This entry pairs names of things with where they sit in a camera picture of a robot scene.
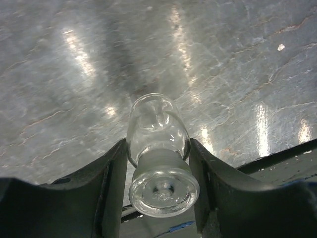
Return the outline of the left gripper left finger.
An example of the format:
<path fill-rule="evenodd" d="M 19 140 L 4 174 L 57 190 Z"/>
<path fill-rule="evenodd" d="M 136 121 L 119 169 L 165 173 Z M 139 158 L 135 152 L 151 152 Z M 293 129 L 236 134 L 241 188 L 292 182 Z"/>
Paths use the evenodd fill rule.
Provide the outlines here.
<path fill-rule="evenodd" d="M 3 238 L 116 238 L 119 236 L 126 141 L 51 184 L 0 180 Z"/>

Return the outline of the small glass stopper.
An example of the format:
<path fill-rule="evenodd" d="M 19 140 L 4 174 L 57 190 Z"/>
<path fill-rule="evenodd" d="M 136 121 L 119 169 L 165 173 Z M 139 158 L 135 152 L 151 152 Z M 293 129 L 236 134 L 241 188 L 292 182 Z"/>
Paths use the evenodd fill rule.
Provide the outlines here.
<path fill-rule="evenodd" d="M 126 142 L 128 160 L 135 168 L 129 200 L 138 212 L 173 217 L 195 204 L 200 186 L 186 163 L 190 136 L 170 98 L 150 93 L 137 99 Z"/>

